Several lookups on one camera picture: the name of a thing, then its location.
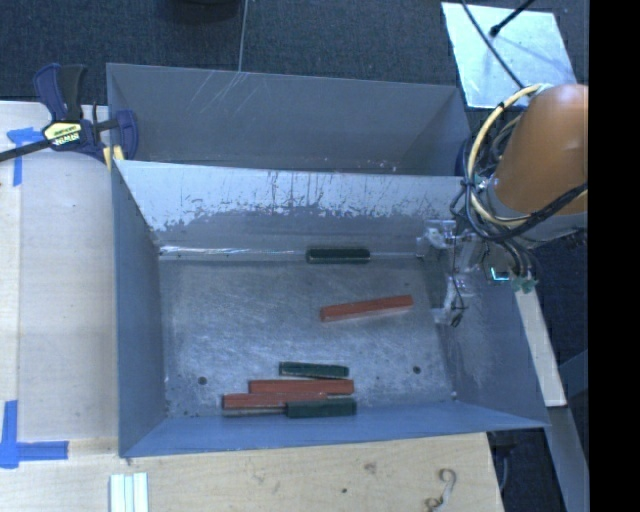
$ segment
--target metal hook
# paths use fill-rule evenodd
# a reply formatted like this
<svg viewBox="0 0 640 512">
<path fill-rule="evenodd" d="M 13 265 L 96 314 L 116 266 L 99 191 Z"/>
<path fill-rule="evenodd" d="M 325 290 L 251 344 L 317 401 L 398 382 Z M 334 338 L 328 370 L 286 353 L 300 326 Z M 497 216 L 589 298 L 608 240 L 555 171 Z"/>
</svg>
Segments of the metal hook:
<svg viewBox="0 0 640 512">
<path fill-rule="evenodd" d="M 451 496 L 451 491 L 453 490 L 453 485 L 456 483 L 456 473 L 452 469 L 441 469 L 438 473 L 440 476 L 440 480 L 445 482 L 444 491 L 442 491 L 442 496 L 440 498 L 428 498 L 426 500 L 427 512 L 438 512 L 442 511 L 449 501 L 449 496 Z"/>
</svg>

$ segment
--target bin floor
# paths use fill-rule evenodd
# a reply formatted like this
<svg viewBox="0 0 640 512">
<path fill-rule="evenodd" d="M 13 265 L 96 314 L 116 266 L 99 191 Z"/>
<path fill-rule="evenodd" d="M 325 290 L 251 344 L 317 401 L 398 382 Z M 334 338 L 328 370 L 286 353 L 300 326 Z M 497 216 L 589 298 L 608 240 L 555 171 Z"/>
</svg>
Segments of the bin floor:
<svg viewBox="0 0 640 512">
<path fill-rule="evenodd" d="M 223 394 L 281 378 L 281 361 L 348 366 L 359 407 L 449 400 L 424 265 L 161 261 L 167 415 L 220 414 Z M 320 320 L 323 306 L 407 294 L 408 311 Z"/>
</svg>

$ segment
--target block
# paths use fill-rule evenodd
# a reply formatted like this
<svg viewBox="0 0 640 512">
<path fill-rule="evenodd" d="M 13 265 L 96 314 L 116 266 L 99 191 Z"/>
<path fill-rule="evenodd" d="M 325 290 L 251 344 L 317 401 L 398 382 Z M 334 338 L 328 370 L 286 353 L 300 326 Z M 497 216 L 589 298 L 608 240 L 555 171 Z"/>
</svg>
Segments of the block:
<svg viewBox="0 0 640 512">
<path fill-rule="evenodd" d="M 249 392 L 350 395 L 354 392 L 354 385 L 351 379 L 265 379 L 250 381 Z"/>
<path fill-rule="evenodd" d="M 324 306 L 320 308 L 320 320 L 323 322 L 333 322 L 349 318 L 385 315 L 406 311 L 411 307 L 413 307 L 413 297 L 411 295 L 398 295 L 362 302 Z"/>
<path fill-rule="evenodd" d="M 308 249 L 305 258 L 307 263 L 368 263 L 371 253 L 364 248 L 316 248 Z"/>
<path fill-rule="evenodd" d="M 326 400 L 326 393 L 229 393 L 222 397 L 223 409 L 284 408 L 287 402 Z"/>
<path fill-rule="evenodd" d="M 280 375 L 287 375 L 291 377 L 344 379 L 349 376 L 349 368 L 337 364 L 316 364 L 283 361 L 280 363 L 279 370 Z"/>
<path fill-rule="evenodd" d="M 356 401 L 353 398 L 332 398 L 323 401 L 287 403 L 285 414 L 289 418 L 326 418 L 329 416 L 353 416 Z"/>
</svg>

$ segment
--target table surface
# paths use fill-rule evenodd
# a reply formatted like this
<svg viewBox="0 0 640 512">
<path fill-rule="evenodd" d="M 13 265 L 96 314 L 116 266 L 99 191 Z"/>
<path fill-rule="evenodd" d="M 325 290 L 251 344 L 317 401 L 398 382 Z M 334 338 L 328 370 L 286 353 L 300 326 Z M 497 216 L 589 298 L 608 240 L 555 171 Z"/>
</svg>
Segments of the table surface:
<svg viewBox="0 0 640 512">
<path fill-rule="evenodd" d="M 38 103 L 0 102 L 0 114 L 0 151 L 8 130 L 49 119 Z M 137 472 L 154 512 L 422 511 L 443 468 L 457 475 L 448 511 L 504 510 L 484 433 L 119 458 L 108 170 L 47 149 L 23 157 L 13 186 L 14 164 L 0 164 L 0 400 L 18 399 L 19 441 L 69 440 L 69 458 L 0 469 L 0 511 L 105 510 L 110 475 Z M 545 403 L 566 405 L 537 297 L 516 299 Z"/>
</svg>

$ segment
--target gray carpet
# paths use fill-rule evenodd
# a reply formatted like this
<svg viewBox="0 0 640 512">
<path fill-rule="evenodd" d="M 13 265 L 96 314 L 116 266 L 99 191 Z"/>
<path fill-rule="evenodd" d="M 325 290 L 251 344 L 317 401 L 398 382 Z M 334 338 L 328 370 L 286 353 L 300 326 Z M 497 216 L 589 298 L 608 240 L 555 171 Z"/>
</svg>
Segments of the gray carpet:
<svg viewBox="0 0 640 512">
<path fill-rule="evenodd" d="M 589 0 L 539 0 L 530 9 L 555 15 L 576 79 L 588 85 Z M 0 28 L 0 99 L 33 100 L 33 74 L 51 62 L 87 65 L 80 99 L 98 104 L 107 103 L 107 62 L 460 86 L 436 0 L 15 0 L 2 2 Z M 474 126 L 486 112 L 468 115 Z M 536 254 L 544 270 L 538 293 L 562 364 L 587 348 L 587 248 L 558 241 Z M 588 396 L 571 405 L 588 458 Z M 542 431 L 513 439 L 506 511 L 564 511 Z"/>
</svg>

